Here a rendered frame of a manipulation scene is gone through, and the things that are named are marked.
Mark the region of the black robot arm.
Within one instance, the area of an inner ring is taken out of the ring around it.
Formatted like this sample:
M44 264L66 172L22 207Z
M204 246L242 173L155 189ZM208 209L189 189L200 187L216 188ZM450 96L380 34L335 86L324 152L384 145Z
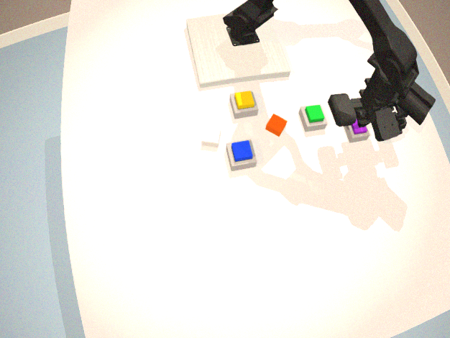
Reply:
M279 10L273 1L248 0L222 17L233 46L260 42L256 29ZM372 90L384 99L391 99L397 92L397 105L421 125L436 100L415 82L419 70L413 43L394 25L379 0L349 2L372 37L374 52L367 59L375 68L369 81ZM403 115L392 112L392 105L373 106L365 114L379 142L399 136L407 124Z

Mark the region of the yellow button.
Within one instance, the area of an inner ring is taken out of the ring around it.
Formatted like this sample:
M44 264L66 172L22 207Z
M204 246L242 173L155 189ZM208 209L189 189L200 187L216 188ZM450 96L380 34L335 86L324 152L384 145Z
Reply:
M256 117L259 108L253 91L231 93L229 98L234 119Z

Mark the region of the green button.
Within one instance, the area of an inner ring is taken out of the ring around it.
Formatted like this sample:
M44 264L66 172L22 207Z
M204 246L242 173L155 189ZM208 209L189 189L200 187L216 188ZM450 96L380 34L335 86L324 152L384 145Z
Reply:
M305 132L324 130L328 124L321 105L301 106L299 116Z

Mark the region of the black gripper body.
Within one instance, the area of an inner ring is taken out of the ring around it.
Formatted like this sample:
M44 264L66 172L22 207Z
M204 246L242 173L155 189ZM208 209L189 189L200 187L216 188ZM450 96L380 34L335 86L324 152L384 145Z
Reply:
M392 111L396 109L397 115L403 115L407 117L408 114L404 112L397 103L398 93L391 99L384 99L379 97L371 88L370 78L365 78L364 82L367 85L365 89L360 89L360 99L351 99L346 93L331 94L328 99L329 108L331 110L334 121L338 127L346 127L356 122L357 117L359 120L365 120L365 114L373 106L380 106L380 108L392 105ZM394 109L395 107L395 109Z

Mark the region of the orange block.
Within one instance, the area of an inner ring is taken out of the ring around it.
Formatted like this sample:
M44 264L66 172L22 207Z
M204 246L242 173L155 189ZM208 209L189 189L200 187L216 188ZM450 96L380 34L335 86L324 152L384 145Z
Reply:
M286 123L287 120L273 113L265 129L279 137L284 130Z

